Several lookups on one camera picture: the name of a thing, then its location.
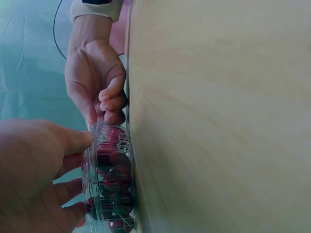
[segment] cherry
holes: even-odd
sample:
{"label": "cherry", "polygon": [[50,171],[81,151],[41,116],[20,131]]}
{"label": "cherry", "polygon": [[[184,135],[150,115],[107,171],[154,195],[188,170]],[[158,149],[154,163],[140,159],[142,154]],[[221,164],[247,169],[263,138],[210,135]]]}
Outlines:
{"label": "cherry", "polygon": [[103,182],[99,183],[99,191],[104,199],[110,199],[112,191],[106,189]]}
{"label": "cherry", "polygon": [[110,163],[110,155],[113,154],[116,150],[117,148],[108,142],[99,144],[97,150],[97,164],[99,169],[108,171],[110,170],[112,165]]}
{"label": "cherry", "polygon": [[120,128],[113,128],[108,132],[107,140],[113,144],[117,145],[120,140],[126,138],[126,132]]}
{"label": "cherry", "polygon": [[126,216],[134,208],[134,197],[130,192],[111,194],[111,203],[114,205],[114,212],[117,215]]}
{"label": "cherry", "polygon": [[[113,205],[110,200],[107,200],[104,198],[100,198],[100,201],[101,201],[104,219],[109,219],[112,216]],[[89,198],[86,201],[86,209],[93,219],[98,220],[98,214],[96,212],[95,204],[96,203],[94,201],[94,198]]]}
{"label": "cherry", "polygon": [[110,142],[102,142],[98,145],[97,153],[107,153],[111,154],[112,152],[116,151],[117,148]]}
{"label": "cherry", "polygon": [[86,218],[84,217],[81,222],[77,225],[77,227],[83,227],[84,224],[86,223]]}
{"label": "cherry", "polygon": [[106,189],[113,192],[125,191],[132,185],[132,176],[131,174],[119,173],[113,167],[104,175],[103,184]]}
{"label": "cherry", "polygon": [[128,215],[123,218],[125,222],[119,216],[112,216],[108,222],[108,227],[112,233],[130,233],[134,227],[133,218]]}
{"label": "cherry", "polygon": [[127,168],[131,169],[131,161],[130,159],[123,153],[120,152],[113,152],[110,154],[110,163],[112,165],[124,165]]}

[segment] wood grain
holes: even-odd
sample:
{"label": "wood grain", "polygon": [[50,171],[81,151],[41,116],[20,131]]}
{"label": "wood grain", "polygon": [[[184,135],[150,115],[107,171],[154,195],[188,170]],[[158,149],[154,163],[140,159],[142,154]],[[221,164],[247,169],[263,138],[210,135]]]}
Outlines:
{"label": "wood grain", "polygon": [[136,0],[144,233],[309,233],[311,2]]}

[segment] clear plastic clamshell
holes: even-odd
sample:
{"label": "clear plastic clamshell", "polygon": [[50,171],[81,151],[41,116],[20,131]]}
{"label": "clear plastic clamshell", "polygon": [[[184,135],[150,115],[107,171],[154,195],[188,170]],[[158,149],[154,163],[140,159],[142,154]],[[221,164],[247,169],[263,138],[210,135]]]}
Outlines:
{"label": "clear plastic clamshell", "polygon": [[128,131],[98,121],[84,153],[82,180],[91,233],[135,233],[135,182]]}

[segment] finger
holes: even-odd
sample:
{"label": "finger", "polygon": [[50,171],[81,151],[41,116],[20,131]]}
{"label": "finger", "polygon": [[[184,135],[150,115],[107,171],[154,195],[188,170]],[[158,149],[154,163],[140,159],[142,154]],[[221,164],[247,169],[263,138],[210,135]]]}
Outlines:
{"label": "finger", "polygon": [[63,210],[67,217],[67,223],[71,227],[71,231],[73,231],[86,215],[86,207],[83,202],[75,203],[72,206],[63,208]]}
{"label": "finger", "polygon": [[124,74],[113,78],[110,81],[109,86],[99,93],[98,95],[99,101],[103,102],[105,100],[116,97],[121,91],[123,91],[124,82],[125,82],[125,72]]}
{"label": "finger", "polygon": [[72,171],[78,167],[81,167],[83,153],[72,154],[64,157],[63,165],[56,174],[54,180],[65,175],[67,172]]}
{"label": "finger", "polygon": [[117,112],[106,112],[104,121],[109,124],[121,125],[125,122],[125,114],[122,110]]}
{"label": "finger", "polygon": [[82,180],[78,178],[64,183],[56,183],[54,184],[54,191],[59,205],[64,205],[82,193]]}
{"label": "finger", "polygon": [[58,126],[53,134],[63,147],[64,155],[71,155],[85,151],[93,142],[94,136],[91,132],[81,132]]}
{"label": "finger", "polygon": [[82,116],[86,120],[86,125],[89,128],[90,125],[94,124],[97,120],[92,96],[90,96],[85,87],[74,82],[69,82],[67,84],[67,94],[80,110]]}
{"label": "finger", "polygon": [[124,91],[122,91],[121,94],[117,95],[113,99],[101,102],[100,107],[102,111],[115,112],[118,110],[122,110],[126,105],[127,105],[127,98]]}

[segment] wrist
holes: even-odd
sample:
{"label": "wrist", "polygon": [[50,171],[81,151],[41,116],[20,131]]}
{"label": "wrist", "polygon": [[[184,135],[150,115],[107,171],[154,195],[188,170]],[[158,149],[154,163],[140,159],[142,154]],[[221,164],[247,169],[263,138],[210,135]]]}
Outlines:
{"label": "wrist", "polygon": [[109,43],[112,19],[100,15],[78,16],[73,25],[69,48],[80,47],[94,40]]}

